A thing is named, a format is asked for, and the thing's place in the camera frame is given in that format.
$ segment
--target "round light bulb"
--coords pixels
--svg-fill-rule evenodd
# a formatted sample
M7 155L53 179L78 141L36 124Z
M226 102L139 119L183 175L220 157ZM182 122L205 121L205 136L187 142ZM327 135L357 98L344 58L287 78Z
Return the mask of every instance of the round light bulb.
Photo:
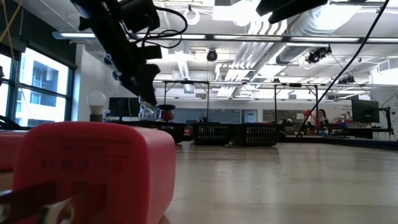
M106 103L106 97L104 93L94 91L87 95L86 103L90 107L91 114L101 115L102 109Z

